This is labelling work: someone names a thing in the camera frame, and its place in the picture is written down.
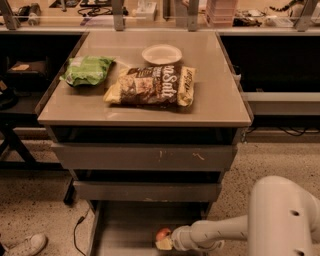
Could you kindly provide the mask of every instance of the drawer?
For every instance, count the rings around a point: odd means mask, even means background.
[[[320,115],[320,93],[244,92],[254,115]]]
[[[220,184],[84,182],[75,181],[80,198],[86,200],[145,202],[214,202]]]
[[[53,143],[62,166],[84,170],[214,171],[229,169],[234,145]]]

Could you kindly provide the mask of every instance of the cable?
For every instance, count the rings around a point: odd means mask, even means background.
[[[96,17],[99,15],[112,15],[112,10],[109,8],[104,8],[104,7],[89,7],[89,8],[79,9],[78,14],[80,14],[83,17],[87,17],[87,16]]]
[[[75,247],[75,248],[77,249],[77,251],[80,252],[83,256],[86,256],[86,255],[84,254],[83,251],[81,251],[81,250],[79,249],[79,247],[78,247],[78,245],[77,245],[77,241],[76,241],[76,229],[77,229],[77,227],[79,226],[79,224],[81,224],[81,223],[85,220],[85,218],[88,216],[89,210],[90,210],[90,209],[88,209],[87,213],[86,213],[84,216],[81,216],[81,217],[79,218],[79,220],[77,221],[77,224],[76,224],[76,226],[74,227],[74,230],[73,230],[73,244],[74,244],[74,247]]]
[[[320,130],[318,128],[316,128],[317,131],[308,131],[310,128],[303,128],[302,131],[300,130],[297,130],[297,129],[294,129],[294,128],[291,128],[289,127],[289,129],[292,131],[289,131],[288,129],[285,129],[285,128],[282,128],[282,127],[278,127],[278,129],[280,129],[281,131],[284,131],[285,133],[291,135],[291,136],[302,136],[304,134],[317,134],[317,133],[320,133]]]

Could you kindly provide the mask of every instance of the green bag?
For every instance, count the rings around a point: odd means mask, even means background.
[[[98,85],[103,82],[113,63],[112,58],[104,56],[79,56],[70,58],[66,72],[60,80],[70,86]]]

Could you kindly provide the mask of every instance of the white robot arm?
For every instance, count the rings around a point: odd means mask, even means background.
[[[213,251],[221,249],[222,240],[247,240],[249,256],[311,256],[312,243],[320,242],[320,201],[288,179],[265,177],[253,187],[247,216],[200,220],[156,244],[159,249]]]

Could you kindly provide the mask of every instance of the cart bottom shelf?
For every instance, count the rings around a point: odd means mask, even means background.
[[[100,201],[93,227],[91,256],[200,256],[188,251],[159,251],[155,235],[201,219],[201,203]]]

